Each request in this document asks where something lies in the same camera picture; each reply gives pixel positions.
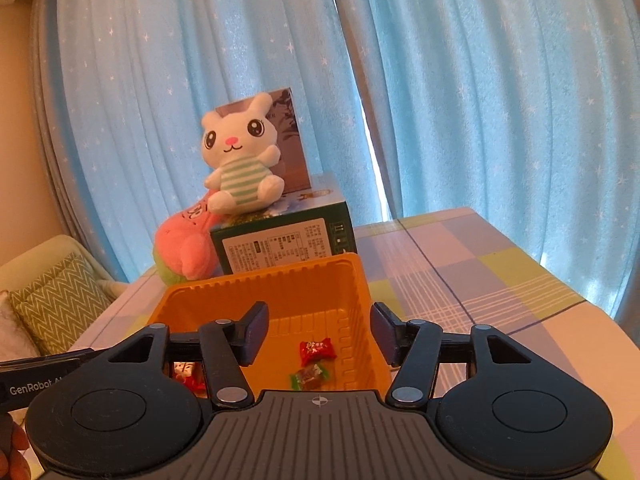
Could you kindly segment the person's left hand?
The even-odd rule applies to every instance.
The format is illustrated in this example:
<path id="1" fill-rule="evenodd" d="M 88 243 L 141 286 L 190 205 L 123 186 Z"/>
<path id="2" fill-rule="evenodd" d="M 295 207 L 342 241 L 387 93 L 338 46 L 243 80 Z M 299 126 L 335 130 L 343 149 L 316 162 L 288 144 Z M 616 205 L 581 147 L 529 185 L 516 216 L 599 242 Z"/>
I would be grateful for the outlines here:
<path id="1" fill-rule="evenodd" d="M 30 480 L 32 472 L 23 453 L 29 449 L 25 430 L 16 422 L 12 425 L 12 444 L 9 455 L 0 453 L 0 477 L 11 480 Z"/>

